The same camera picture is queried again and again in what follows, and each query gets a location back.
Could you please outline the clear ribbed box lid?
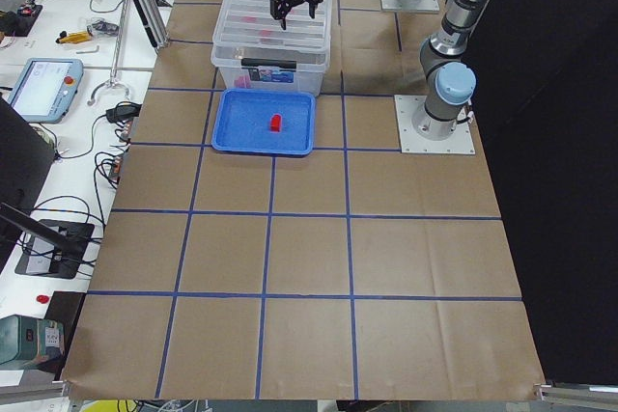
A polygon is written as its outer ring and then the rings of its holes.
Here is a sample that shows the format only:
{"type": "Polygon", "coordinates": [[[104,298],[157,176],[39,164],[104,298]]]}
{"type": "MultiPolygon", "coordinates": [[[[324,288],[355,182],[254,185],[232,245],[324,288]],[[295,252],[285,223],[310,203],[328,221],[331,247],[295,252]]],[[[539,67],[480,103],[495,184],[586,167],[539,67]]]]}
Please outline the clear ribbed box lid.
{"type": "Polygon", "coordinates": [[[213,42],[218,46],[284,48],[298,52],[324,53],[330,44],[332,0],[323,0],[309,13],[304,2],[285,9],[281,0],[223,0],[213,42]]]}

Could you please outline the clear plastic storage box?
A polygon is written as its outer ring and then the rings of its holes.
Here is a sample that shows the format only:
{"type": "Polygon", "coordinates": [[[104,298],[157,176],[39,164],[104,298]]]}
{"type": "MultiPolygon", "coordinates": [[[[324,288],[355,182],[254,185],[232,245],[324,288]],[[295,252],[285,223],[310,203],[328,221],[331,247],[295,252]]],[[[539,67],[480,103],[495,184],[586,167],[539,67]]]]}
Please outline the clear plastic storage box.
{"type": "Polygon", "coordinates": [[[223,0],[213,33],[211,62],[228,88],[304,92],[317,96],[330,64],[332,0],[315,16],[296,6],[286,29],[269,0],[223,0]]]}

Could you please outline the blue plastic tray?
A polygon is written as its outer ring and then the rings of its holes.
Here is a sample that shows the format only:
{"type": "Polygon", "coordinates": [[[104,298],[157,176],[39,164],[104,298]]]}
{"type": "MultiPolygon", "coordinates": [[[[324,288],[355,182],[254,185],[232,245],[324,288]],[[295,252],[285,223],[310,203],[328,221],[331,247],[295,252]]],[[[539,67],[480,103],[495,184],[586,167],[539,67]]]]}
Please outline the blue plastic tray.
{"type": "Polygon", "coordinates": [[[228,89],[223,92],[212,130],[218,151],[306,156],[314,148],[316,99],[304,92],[228,89]],[[269,130],[274,114],[282,130],[269,130]]]}

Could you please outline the reacher grabber tool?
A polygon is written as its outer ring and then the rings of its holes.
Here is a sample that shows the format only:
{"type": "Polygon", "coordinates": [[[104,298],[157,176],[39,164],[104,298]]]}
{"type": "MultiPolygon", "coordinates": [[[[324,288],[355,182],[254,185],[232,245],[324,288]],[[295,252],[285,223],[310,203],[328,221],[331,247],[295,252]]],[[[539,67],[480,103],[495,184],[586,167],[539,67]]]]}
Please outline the reacher grabber tool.
{"type": "Polygon", "coordinates": [[[109,78],[97,85],[91,92],[90,97],[87,101],[88,106],[94,106],[97,103],[98,96],[102,95],[104,92],[108,90],[119,90],[122,89],[125,92],[125,99],[130,98],[130,87],[125,84],[122,80],[118,78],[118,69],[119,69],[119,60],[120,60],[120,52],[122,48],[122,41],[124,38],[124,30],[127,16],[127,8],[128,8],[129,0],[124,0],[120,22],[119,22],[119,32],[115,42],[115,49],[113,53],[113,62],[110,69],[109,78]]]}

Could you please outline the black power adapter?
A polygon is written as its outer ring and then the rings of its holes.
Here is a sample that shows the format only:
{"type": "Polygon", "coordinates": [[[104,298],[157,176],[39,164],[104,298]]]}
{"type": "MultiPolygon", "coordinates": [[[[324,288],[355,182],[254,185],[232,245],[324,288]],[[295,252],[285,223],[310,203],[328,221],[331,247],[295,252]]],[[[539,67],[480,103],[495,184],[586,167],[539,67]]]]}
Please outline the black power adapter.
{"type": "Polygon", "coordinates": [[[141,112],[142,105],[139,103],[123,101],[115,107],[105,111],[106,120],[111,123],[124,122],[129,119],[138,117],[141,112]]]}

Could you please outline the teach pendant tablet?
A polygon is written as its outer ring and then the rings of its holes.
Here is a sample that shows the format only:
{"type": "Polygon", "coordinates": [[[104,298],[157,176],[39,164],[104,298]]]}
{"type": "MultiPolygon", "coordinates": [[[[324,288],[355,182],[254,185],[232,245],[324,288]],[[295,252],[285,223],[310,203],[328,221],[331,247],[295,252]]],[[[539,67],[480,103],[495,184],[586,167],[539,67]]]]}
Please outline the teach pendant tablet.
{"type": "Polygon", "coordinates": [[[31,58],[8,103],[28,123],[56,124],[68,113],[83,72],[79,59],[31,58]]]}

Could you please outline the black monitor stand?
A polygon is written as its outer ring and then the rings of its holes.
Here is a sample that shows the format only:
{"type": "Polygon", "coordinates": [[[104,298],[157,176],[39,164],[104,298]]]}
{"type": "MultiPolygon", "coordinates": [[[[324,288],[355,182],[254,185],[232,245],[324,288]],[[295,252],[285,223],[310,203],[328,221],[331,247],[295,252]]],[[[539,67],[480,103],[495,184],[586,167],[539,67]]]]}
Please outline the black monitor stand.
{"type": "Polygon", "coordinates": [[[72,279],[86,265],[95,226],[31,216],[55,157],[49,143],[1,102],[1,263],[19,248],[20,275],[72,279]]]}

